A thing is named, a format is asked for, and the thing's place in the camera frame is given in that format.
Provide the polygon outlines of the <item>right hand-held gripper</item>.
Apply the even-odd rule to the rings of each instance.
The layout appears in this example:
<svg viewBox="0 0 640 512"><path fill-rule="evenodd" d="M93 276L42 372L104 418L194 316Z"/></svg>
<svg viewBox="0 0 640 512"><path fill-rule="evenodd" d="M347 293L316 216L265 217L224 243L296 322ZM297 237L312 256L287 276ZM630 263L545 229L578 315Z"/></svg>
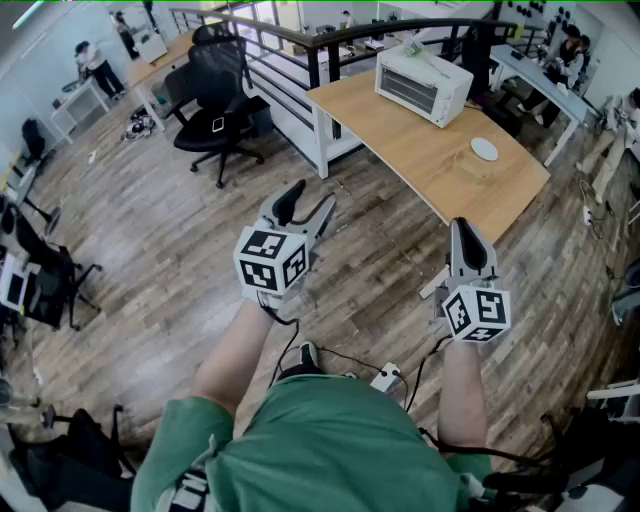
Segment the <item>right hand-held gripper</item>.
<svg viewBox="0 0 640 512"><path fill-rule="evenodd" d="M495 249L466 218L451 221L449 244L450 272L434 289L435 318L447 325L454 341L489 343L511 328L510 292L497 275ZM461 250L464 265L481 277L454 277Z"/></svg>

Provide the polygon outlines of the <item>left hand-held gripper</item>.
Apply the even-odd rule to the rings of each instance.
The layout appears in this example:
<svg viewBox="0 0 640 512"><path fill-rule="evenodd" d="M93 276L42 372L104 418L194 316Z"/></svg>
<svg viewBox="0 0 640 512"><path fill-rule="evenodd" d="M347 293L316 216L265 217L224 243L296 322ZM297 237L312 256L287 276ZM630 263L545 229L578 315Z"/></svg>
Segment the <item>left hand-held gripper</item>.
<svg viewBox="0 0 640 512"><path fill-rule="evenodd" d="M261 305L279 306L299 291L315 261L312 250L335 211L336 195L330 193L304 220L292 222L305 186L300 179L267 198L234 249L243 296Z"/></svg>

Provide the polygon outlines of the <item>white oven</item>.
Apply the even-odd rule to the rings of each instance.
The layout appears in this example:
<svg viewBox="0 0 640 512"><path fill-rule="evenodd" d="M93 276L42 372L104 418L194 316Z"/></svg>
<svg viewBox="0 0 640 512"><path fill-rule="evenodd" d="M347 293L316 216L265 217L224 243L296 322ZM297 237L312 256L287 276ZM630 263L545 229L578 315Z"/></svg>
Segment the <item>white oven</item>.
<svg viewBox="0 0 640 512"><path fill-rule="evenodd" d="M464 109L473 78L425 49L398 45L377 55L375 92L445 128Z"/></svg>

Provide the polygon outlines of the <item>person's left forearm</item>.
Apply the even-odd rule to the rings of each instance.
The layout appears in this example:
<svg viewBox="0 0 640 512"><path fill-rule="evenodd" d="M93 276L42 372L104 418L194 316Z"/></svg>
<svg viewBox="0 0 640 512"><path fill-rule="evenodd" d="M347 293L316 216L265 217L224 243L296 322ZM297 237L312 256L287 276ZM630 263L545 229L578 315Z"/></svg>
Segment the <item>person's left forearm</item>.
<svg viewBox="0 0 640 512"><path fill-rule="evenodd" d="M273 318L246 299L196 372L191 394L218 404L231 416L254 377Z"/></svg>

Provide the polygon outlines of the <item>person's right forearm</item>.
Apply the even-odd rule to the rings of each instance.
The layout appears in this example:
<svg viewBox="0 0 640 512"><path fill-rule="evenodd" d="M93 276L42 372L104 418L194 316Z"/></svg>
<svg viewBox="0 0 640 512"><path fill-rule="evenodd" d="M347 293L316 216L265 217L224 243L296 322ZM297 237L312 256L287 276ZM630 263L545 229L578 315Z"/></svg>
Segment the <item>person's right forearm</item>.
<svg viewBox="0 0 640 512"><path fill-rule="evenodd" d="M451 446L484 447L488 419L478 346L454 341L444 349L438 439Z"/></svg>

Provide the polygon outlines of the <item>round white plate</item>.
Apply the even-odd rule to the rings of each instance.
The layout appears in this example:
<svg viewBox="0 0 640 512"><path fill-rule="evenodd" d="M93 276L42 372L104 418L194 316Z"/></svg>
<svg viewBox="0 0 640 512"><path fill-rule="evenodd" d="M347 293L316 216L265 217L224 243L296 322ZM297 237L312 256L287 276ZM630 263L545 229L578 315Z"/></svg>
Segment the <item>round white plate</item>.
<svg viewBox="0 0 640 512"><path fill-rule="evenodd" d="M478 157L485 161L493 162L499 157L496 146L485 138L473 138L471 140L471 148Z"/></svg>

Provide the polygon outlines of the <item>wooden table with white legs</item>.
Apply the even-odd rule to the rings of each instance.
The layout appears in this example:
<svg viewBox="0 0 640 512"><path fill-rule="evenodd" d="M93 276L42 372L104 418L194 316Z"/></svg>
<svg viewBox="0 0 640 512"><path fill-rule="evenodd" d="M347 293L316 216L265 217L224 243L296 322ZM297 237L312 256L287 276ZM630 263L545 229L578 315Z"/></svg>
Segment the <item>wooden table with white legs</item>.
<svg viewBox="0 0 640 512"><path fill-rule="evenodd" d="M416 305L441 270L448 224L465 217L489 239L517 314L544 292L552 266L537 256L538 195L549 172L481 111L467 108L438 128L379 96L373 72L309 90L311 161L323 191L334 191L336 220L319 247L304 299L348 312ZM494 179L476 181L454 158L481 137L498 152Z"/></svg>

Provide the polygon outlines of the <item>black office chair with headrest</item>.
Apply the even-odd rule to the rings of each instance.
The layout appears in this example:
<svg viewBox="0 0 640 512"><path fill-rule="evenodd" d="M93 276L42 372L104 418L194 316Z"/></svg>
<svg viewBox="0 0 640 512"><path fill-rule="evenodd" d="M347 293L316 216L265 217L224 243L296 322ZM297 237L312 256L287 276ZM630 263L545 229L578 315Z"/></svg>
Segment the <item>black office chair with headrest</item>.
<svg viewBox="0 0 640 512"><path fill-rule="evenodd" d="M225 24L216 23L194 31L188 63L166 77L173 101L170 114L181 124L173 145L200 155L191 163L193 173L199 164L218 157L219 189L224 187L223 174L230 155L264 162L261 153L242 147L241 142L273 130L269 103L244 91L247 71L246 40ZM212 121L220 116L225 118L224 130L213 133Z"/></svg>

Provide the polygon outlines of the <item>dark metal railing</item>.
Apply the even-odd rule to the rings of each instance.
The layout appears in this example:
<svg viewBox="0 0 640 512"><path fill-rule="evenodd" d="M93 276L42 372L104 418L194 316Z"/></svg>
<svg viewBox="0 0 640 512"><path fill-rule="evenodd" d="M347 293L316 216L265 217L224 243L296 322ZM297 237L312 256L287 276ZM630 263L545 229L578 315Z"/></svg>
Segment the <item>dark metal railing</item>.
<svg viewBox="0 0 640 512"><path fill-rule="evenodd" d="M275 49L261 42L261 40L247 39L246 42L256 48L276 55L281 60L286 60L292 65L302 69L308 75L307 81L301 81L293 75L287 73L265 57L248 53L248 64L244 71L244 79L249 88L258 88L269 98L287 111L290 116L297 119L299 123L307 129L313 128L313 123L308 115L301 112L312 111L307 100L297 96L285 85L279 83L275 78L265 74L263 69L255 67L255 62L262 67L270 69L280 75L287 83L295 85L304 92L318 88L321 85L321 70L326 69L328 80L335 82L340 79L340 71L343 67L357 62L372 59L377 55L375 50L357 51L354 56L342 57L340 51L346 47L349 41L368 39L385 35L397 35L400 33L415 34L423 29L442 29L444 34L438 37L431 37L421 42L423 46L439 45L441 50L438 55L453 62L462 53L462 40L464 36L461 32L463 28L476 31L485 28L489 31L490 38L494 44L502 44L508 40L519 38L520 32L528 34L528 41L533 42L541 39L542 29L533 25L519 25L513 22L499 21L484 17L482 19L470 18L444 18L427 19L417 18L409 20L385 21L359 25L348 29L324 31L316 35L299 33L291 29L284 28L278 24L269 24L248 18L235 16L231 6L220 6L211 10L196 10L172 8L170 10L176 28L180 34L194 31L201 26L218 24L222 30L229 33L238 33L241 28L247 28L256 32L258 37L264 35L274 36L281 43L289 42L301 47L307 55L305 62L288 56L282 49Z"/></svg>

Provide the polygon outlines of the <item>pale blue desk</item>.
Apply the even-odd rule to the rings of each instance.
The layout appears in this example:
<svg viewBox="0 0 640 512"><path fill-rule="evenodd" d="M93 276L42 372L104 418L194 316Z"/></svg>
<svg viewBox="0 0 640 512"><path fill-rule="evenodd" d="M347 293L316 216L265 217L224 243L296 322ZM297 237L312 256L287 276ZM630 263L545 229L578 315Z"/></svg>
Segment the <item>pale blue desk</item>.
<svg viewBox="0 0 640 512"><path fill-rule="evenodd" d="M557 85L553 84L544 76L543 69L531 59L526 56L518 59L512 55L513 52L516 52L516 50L507 44L497 45L491 48L490 57L498 63L494 88L501 84L505 72L513 72L533 88L543 93L548 100L558 106L569 118L569 124L559 136L555 147L544 161L544 166L548 167L563 150L576 129L584 124L587 112L593 115L597 115L598 112L573 91L563 93Z"/></svg>

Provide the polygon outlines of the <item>artificial flower bunch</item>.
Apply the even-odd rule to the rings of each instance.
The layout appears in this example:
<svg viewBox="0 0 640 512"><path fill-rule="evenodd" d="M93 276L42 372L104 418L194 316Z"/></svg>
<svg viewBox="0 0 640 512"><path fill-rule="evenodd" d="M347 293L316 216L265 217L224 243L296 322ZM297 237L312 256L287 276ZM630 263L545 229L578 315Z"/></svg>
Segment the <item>artificial flower bunch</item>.
<svg viewBox="0 0 640 512"><path fill-rule="evenodd" d="M434 76L448 77L445 61L415 41L406 40L403 43L403 51L412 69Z"/></svg>

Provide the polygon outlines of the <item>white stool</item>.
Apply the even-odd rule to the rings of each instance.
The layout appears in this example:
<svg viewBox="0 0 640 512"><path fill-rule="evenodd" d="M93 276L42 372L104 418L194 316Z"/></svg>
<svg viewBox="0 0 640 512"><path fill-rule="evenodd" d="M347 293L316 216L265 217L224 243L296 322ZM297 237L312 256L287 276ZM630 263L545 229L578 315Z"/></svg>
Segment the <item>white stool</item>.
<svg viewBox="0 0 640 512"><path fill-rule="evenodd" d="M640 377L609 384L605 389L589 391L587 401L604 410L611 420L640 421Z"/></svg>

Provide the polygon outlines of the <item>long wooden desk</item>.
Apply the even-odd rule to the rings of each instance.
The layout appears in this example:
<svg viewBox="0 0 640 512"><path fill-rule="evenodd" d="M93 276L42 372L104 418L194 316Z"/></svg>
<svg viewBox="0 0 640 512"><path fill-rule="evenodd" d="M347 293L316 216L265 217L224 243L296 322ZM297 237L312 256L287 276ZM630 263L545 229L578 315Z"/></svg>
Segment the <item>long wooden desk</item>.
<svg viewBox="0 0 640 512"><path fill-rule="evenodd" d="M146 112L154 120L160 132L165 131L162 119L154 108L154 96L151 84L154 80L164 79L172 70L184 65L188 60L188 51L192 46L193 30L180 34L167 46L167 53L152 63L138 59L129 66L129 86Z"/></svg>

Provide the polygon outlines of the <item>green shirt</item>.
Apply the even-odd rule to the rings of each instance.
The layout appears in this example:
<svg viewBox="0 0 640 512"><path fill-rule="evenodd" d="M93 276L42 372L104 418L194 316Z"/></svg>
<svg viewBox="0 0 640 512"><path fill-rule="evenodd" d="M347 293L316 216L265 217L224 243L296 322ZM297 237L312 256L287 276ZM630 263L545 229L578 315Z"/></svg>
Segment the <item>green shirt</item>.
<svg viewBox="0 0 640 512"><path fill-rule="evenodd" d="M442 457L405 411L369 384L307 375L277 382L240 436L201 397L166 405L134 481L131 512L155 512L197 458L212 512L459 512L485 455Z"/></svg>

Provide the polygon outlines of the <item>small white table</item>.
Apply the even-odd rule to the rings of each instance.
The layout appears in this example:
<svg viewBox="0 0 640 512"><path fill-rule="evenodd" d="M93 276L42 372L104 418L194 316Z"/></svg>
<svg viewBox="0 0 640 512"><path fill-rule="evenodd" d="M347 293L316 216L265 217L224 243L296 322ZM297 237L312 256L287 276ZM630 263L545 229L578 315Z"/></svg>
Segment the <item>small white table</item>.
<svg viewBox="0 0 640 512"><path fill-rule="evenodd" d="M78 84L67 93L50 115L52 125L68 143L74 142L72 133L96 109L110 111L108 102L93 78Z"/></svg>

